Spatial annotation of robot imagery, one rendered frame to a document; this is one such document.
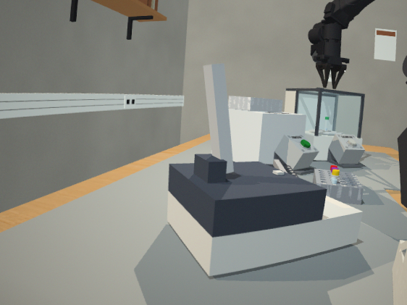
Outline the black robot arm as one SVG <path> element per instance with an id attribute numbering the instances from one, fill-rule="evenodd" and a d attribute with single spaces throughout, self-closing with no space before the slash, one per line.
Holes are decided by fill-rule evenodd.
<path id="1" fill-rule="evenodd" d="M 335 43 L 341 41 L 342 30 L 347 29 L 349 22 L 373 1 L 334 0 L 329 2 L 324 9 L 324 20 L 315 24 L 308 34 L 309 41 L 313 44 L 311 45 L 312 59 L 314 60 L 314 56 L 324 54 L 324 40 L 332 39 L 335 40 Z"/>

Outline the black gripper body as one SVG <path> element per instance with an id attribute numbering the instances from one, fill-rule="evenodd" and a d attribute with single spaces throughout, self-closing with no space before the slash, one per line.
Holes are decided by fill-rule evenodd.
<path id="1" fill-rule="evenodd" d="M 340 50 L 341 41 L 337 41 L 337 43 L 335 43 L 335 40 L 332 39 L 324 40 L 324 54 L 314 56 L 314 60 L 321 61 L 317 62 L 316 64 L 331 64 L 331 67 L 347 67 L 346 64 L 349 63 L 350 59 L 340 57 Z M 346 64 L 342 64 L 342 62 L 345 62 Z"/>

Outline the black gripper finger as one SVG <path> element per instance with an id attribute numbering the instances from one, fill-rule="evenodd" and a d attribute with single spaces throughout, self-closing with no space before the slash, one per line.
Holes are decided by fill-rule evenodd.
<path id="1" fill-rule="evenodd" d="M 331 76 L 332 76 L 332 88 L 336 89 L 337 88 L 337 84 L 339 83 L 341 77 L 343 76 L 344 72 L 346 71 L 345 66 L 338 66 L 338 67 L 331 67 Z M 337 79 L 336 78 L 336 74 L 339 71 L 338 75 L 337 75 Z"/>
<path id="2" fill-rule="evenodd" d="M 322 80 L 322 85 L 323 88 L 327 87 L 327 83 L 328 83 L 328 79 L 330 76 L 330 69 L 331 69 L 331 64 L 316 64 L 316 69 L 319 73 L 319 76 Z M 324 70 L 324 74 L 323 74 L 323 70 Z M 324 78 L 325 76 L 325 78 Z"/>

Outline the grey bench mat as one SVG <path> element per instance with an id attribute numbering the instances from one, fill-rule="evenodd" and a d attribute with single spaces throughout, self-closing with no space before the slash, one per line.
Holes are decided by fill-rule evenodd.
<path id="1" fill-rule="evenodd" d="M 393 305 L 407 241 L 400 165 L 365 151 L 356 243 L 208 276 L 167 221 L 169 164 L 211 154 L 211 139 L 0 233 L 0 305 Z"/>

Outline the yellow-capped sample tube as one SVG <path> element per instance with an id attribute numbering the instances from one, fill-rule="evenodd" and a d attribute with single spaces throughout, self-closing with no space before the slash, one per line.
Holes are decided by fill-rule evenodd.
<path id="1" fill-rule="evenodd" d="M 340 171 L 339 170 L 332 170 L 332 184 L 337 184 L 337 179 Z"/>

